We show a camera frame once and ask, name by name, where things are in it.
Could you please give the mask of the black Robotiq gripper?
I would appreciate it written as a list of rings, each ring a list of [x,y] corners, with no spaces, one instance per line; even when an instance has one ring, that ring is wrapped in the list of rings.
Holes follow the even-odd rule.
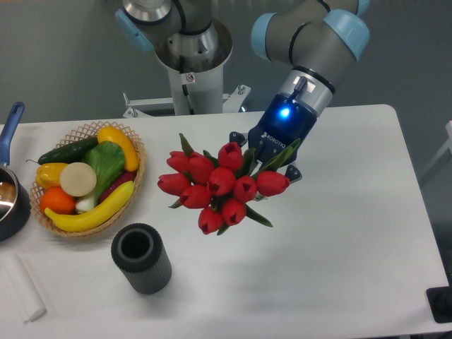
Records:
[[[255,127],[248,133],[230,132],[229,141],[239,146],[248,141],[249,148],[256,150],[255,159],[266,164],[296,139],[302,143],[316,121],[316,115],[309,109],[277,94]],[[296,165],[289,164],[285,177],[294,184],[302,179],[302,173]]]

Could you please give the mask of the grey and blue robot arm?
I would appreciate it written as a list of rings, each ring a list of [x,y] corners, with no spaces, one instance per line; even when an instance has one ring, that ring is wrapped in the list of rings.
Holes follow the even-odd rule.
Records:
[[[292,69],[257,125],[230,134],[231,141],[249,148],[245,174],[284,167],[291,182],[301,178],[297,150],[369,41],[361,19],[368,5],[303,1],[289,13],[265,13],[256,20],[254,53]],[[115,19],[131,44],[154,51],[167,69],[176,114],[226,110],[223,66],[232,38],[213,18],[209,1],[124,1]]]

